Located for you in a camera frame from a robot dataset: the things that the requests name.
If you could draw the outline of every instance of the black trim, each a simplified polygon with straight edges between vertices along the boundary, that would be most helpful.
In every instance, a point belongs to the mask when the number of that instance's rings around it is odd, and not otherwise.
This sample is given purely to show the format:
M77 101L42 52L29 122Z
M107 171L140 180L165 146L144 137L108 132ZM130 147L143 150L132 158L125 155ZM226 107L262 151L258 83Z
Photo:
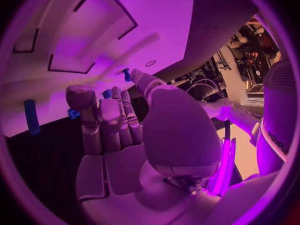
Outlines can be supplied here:
M58 70L58 69L51 69L51 64L53 62L53 57L54 54L51 54L50 58L49 58L49 62L48 62L48 72L59 72L59 73L73 73L73 74L88 74L89 71L92 69L92 67L96 64L95 62L93 62L91 64L91 66L88 68L87 71L82 72L82 71L70 71L70 70Z
M34 51L36 49L36 42L37 42L37 39L38 39L39 31L40 31L39 28L37 28L35 30L34 37L33 37L33 42L32 42L32 46L31 46L30 50L21 50L20 51L20 50L16 50L16 47L13 46L12 53L13 54L32 54L32 53L34 53Z
M75 6L74 12L77 12L78 9L85 3L86 0L80 0L80 2ZM127 11L127 9L123 6L123 4L119 0L114 0L114 2L121 7L123 12L129 17L129 19L132 21L133 26L129 28L126 32L124 32L121 36L119 36L117 39L120 40L123 37L125 37L127 34L129 34L132 30L134 30L138 23L134 20L134 18L131 16L131 14Z

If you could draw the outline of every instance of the blue object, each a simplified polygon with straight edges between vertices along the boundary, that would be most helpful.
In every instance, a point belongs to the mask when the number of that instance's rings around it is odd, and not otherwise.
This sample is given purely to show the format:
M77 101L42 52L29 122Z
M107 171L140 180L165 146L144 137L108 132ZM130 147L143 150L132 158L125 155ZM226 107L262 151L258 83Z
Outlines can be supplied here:
M37 111L36 102L32 99L24 102L25 116L30 135L36 135L41 131Z
M125 81L126 82L130 82L131 79L130 79L130 74L129 74L129 68L125 68L123 71L122 71L125 75Z
M68 113L71 120L74 120L74 119L80 117L80 112L76 111L76 110L73 110L71 108L67 111L67 113Z
M111 90L111 89L108 89L108 90L104 91L104 92L102 93L102 95L103 95L103 97L104 97L105 99L110 99L110 98L112 97L112 90Z

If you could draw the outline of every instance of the humanoid robot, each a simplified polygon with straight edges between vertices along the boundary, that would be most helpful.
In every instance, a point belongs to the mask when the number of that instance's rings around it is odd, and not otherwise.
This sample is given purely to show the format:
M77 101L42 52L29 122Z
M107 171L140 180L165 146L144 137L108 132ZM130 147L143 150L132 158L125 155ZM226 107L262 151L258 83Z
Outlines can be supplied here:
M296 112L287 61L273 65L264 80L268 110L263 120L228 99L198 102L139 70L130 77L149 105L142 129L127 91L114 87L112 98L101 100L97 108L92 89L66 90L68 104L80 111L82 121L86 156L79 166L76 195L90 221L228 224L268 189L286 160L296 123L282 112ZM272 106L274 99L284 102ZM229 120L250 135L259 174L228 187L234 140L221 142L210 118Z

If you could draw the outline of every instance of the dark floor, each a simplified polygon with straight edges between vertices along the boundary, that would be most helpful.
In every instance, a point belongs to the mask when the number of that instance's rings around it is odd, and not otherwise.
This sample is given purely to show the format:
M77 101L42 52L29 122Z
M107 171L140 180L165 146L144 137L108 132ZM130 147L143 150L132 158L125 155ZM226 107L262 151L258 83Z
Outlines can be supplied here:
M42 125L38 135L26 131L7 143L20 174L41 202L69 224L86 224L75 195L76 174L84 156L80 119L60 119ZM30 224L2 181L0 188L7 221Z

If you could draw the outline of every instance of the recessed light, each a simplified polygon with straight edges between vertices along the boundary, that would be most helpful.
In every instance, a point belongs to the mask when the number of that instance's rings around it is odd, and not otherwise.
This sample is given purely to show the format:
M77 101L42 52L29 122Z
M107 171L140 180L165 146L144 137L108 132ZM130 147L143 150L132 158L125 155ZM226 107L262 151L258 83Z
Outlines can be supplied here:
M156 60L151 60L146 63L146 67L149 68L149 67L153 66L155 63L156 63Z

